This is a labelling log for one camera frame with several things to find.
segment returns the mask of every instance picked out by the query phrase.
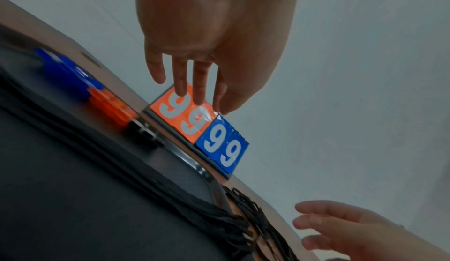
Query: finger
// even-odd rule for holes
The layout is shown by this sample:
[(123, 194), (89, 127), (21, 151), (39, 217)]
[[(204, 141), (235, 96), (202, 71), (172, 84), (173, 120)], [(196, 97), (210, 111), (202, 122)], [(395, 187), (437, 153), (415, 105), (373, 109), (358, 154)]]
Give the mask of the finger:
[(313, 229), (323, 235), (359, 244), (363, 225), (332, 216), (303, 215), (293, 222), (294, 227)]
[(196, 105), (202, 105), (206, 98), (208, 71), (212, 62), (194, 61), (192, 72), (192, 97)]
[(217, 70), (216, 86), (214, 88), (214, 98), (212, 100), (212, 108), (216, 112), (220, 112), (219, 102), (226, 92), (226, 84), (220, 68)]
[(147, 39), (144, 43), (145, 61), (153, 80), (158, 84), (165, 82), (163, 54), (153, 48)]
[(178, 96), (188, 93), (188, 59), (172, 56), (173, 85)]
[(311, 235), (301, 240), (303, 247), (307, 250), (334, 250), (347, 254), (343, 243), (324, 235)]
[(227, 86), (225, 94), (219, 101), (220, 112), (224, 115), (239, 109), (253, 94), (239, 93)]
[(363, 215), (374, 215), (376, 213), (334, 201), (305, 201), (295, 205), (295, 209), (302, 214), (323, 214), (352, 222), (360, 221)]

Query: white digit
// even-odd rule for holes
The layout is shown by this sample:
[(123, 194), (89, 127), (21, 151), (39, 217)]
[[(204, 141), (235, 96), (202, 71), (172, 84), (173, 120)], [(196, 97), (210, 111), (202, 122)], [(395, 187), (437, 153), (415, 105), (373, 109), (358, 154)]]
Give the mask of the white digit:
[[(197, 116), (199, 116), (200, 114), (202, 114), (202, 117), (197, 120)], [(189, 114), (189, 123), (191, 123), (193, 126), (189, 127), (188, 123), (182, 121), (181, 129), (187, 135), (195, 134), (206, 124), (206, 122), (211, 121), (211, 114), (208, 112), (208, 110), (205, 107), (198, 106)]]
[(209, 153), (213, 153), (216, 150), (220, 148), (222, 143), (224, 142), (226, 137), (226, 129), (224, 125), (217, 124), (214, 127), (212, 127), (210, 132), (210, 140), (214, 144), (211, 144), (211, 142), (206, 141), (204, 142), (205, 150)]
[(191, 96), (189, 95), (189, 93), (187, 93), (186, 96), (183, 97), (183, 101), (180, 103), (177, 103), (178, 98), (179, 96), (175, 92), (172, 93), (169, 97), (169, 104), (175, 109), (169, 111), (169, 107), (166, 104), (162, 103), (159, 107), (161, 115), (168, 119), (175, 118), (183, 113), (187, 107), (189, 107), (189, 104), (191, 103)]
[(229, 159), (226, 159), (224, 155), (221, 155), (220, 162), (222, 163), (222, 165), (225, 167), (230, 167), (234, 163), (234, 161), (236, 161), (236, 159), (238, 158), (240, 149), (241, 145), (238, 140), (232, 140), (231, 142), (229, 142), (225, 150), (225, 153), (229, 157)]

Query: gray floor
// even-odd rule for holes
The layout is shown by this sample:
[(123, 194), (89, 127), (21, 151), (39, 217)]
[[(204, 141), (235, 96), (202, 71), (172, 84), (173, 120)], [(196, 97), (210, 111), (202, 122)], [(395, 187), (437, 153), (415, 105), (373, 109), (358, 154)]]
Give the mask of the gray floor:
[[(11, 1), (146, 100), (171, 84), (147, 72), (134, 0)], [(333, 199), (417, 222), (449, 163), (448, 11), (450, 0), (298, 0), (274, 76), (227, 116), (250, 142), (235, 175), (288, 221), (295, 202)]]

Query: black strap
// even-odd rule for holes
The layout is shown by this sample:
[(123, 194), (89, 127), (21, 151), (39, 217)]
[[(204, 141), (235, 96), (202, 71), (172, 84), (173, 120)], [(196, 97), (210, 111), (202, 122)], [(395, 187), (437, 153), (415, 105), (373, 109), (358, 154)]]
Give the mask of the black strap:
[(275, 259), (278, 259), (278, 257), (275, 255), (273, 248), (270, 246), (270, 239), (272, 239), (277, 246), (283, 260), (299, 261), (292, 249), (289, 247), (286, 239), (269, 223), (263, 210), (255, 202), (236, 188), (233, 188), (232, 190), (225, 186), (223, 186), (223, 188), (228, 198), (236, 204), (236, 206), (242, 211), (244, 216), (255, 229), (257, 234), (255, 239), (255, 249), (264, 261), (270, 261), (270, 259), (264, 255), (263, 251), (256, 242), (258, 238), (264, 239)]
[(22, 86), (0, 67), (0, 108), (65, 144), (211, 236), (233, 260), (253, 249), (243, 217), (184, 191), (98, 131)]

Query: hand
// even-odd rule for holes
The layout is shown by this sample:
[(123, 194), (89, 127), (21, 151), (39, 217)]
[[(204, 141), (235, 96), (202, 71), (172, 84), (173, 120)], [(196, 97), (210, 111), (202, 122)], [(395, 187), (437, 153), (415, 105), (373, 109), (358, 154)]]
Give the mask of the hand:
[(320, 233), (302, 240), (307, 250), (334, 250), (352, 261), (450, 260), (443, 250), (372, 211), (332, 201), (306, 201), (295, 208), (304, 215), (294, 219), (294, 227)]
[(194, 60), (193, 100), (206, 96), (208, 70), (219, 66), (213, 108), (236, 110), (268, 81), (285, 47), (296, 0), (136, 0), (145, 57), (157, 83), (165, 82), (162, 54), (172, 56), (177, 95), (187, 93)]

